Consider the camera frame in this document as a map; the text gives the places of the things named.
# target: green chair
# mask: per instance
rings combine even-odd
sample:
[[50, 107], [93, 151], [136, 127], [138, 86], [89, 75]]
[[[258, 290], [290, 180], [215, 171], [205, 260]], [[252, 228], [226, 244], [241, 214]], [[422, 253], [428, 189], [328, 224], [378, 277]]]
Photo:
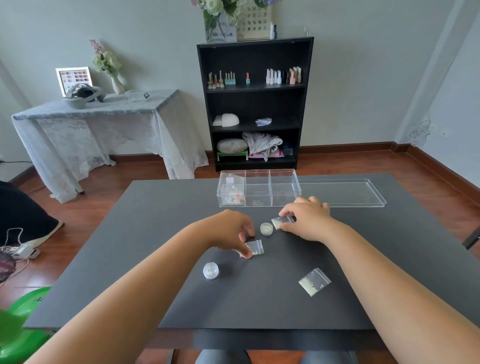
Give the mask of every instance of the green chair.
[[0, 364], [23, 363], [51, 337], [43, 330], [22, 329], [49, 290], [50, 287], [45, 287], [31, 291], [7, 311], [0, 310]]

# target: small round container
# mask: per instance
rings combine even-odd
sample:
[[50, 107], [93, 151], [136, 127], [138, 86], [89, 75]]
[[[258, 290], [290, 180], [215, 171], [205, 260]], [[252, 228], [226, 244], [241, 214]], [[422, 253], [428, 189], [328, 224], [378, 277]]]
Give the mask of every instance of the small round container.
[[268, 222], [264, 222], [262, 225], [260, 225], [260, 233], [264, 236], [270, 236], [273, 234], [273, 226], [272, 224], [269, 224]]
[[220, 271], [218, 270], [218, 265], [216, 263], [207, 263], [204, 266], [204, 276], [207, 279], [215, 279], [218, 277]]

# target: person's right hand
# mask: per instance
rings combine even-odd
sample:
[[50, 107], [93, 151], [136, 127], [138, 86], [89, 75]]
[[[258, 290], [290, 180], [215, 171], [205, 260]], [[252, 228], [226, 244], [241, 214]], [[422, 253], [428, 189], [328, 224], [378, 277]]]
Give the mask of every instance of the person's right hand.
[[320, 203], [315, 196], [308, 200], [299, 196], [295, 202], [286, 205], [279, 213], [280, 216], [291, 215], [297, 222], [284, 222], [280, 229], [292, 232], [295, 235], [311, 241], [324, 241], [330, 232], [341, 223], [330, 216], [330, 207], [327, 203]]

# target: wooden floor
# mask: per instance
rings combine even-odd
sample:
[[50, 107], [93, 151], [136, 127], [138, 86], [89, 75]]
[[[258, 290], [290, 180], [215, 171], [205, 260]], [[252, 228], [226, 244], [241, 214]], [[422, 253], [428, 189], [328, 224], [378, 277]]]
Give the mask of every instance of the wooden floor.
[[[479, 225], [480, 206], [407, 154], [376, 151], [301, 155], [297, 169], [298, 175], [384, 172], [397, 178], [457, 239], [463, 240]], [[213, 165], [195, 171], [196, 178], [218, 175]], [[119, 163], [92, 171], [90, 177], [81, 181], [85, 194], [63, 205], [50, 198], [45, 188], [31, 193], [35, 201], [50, 215], [64, 221], [65, 226], [41, 246], [41, 255], [32, 260], [25, 271], [9, 279], [0, 289], [0, 307], [8, 307], [35, 288], [53, 285], [131, 181], [167, 178], [161, 161]], [[36, 178], [21, 189], [31, 192], [42, 186]], [[480, 259], [480, 244], [471, 252]], [[167, 354], [166, 351], [145, 351], [142, 364], [164, 363]], [[254, 364], [298, 363], [302, 355], [266, 351], [249, 354]], [[180, 351], [177, 363], [193, 363], [196, 356], [195, 351]], [[395, 363], [388, 351], [361, 352], [358, 357], [360, 363]]]

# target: lace tablecloth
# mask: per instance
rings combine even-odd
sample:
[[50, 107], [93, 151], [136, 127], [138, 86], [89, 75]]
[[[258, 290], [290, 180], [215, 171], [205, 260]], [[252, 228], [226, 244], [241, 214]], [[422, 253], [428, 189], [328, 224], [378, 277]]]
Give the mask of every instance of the lace tablecloth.
[[178, 90], [107, 95], [104, 103], [73, 109], [63, 100], [12, 115], [13, 124], [52, 197], [61, 203], [82, 192], [93, 168], [115, 165], [109, 152], [127, 140], [163, 157], [170, 179], [194, 178], [208, 165], [202, 142]]

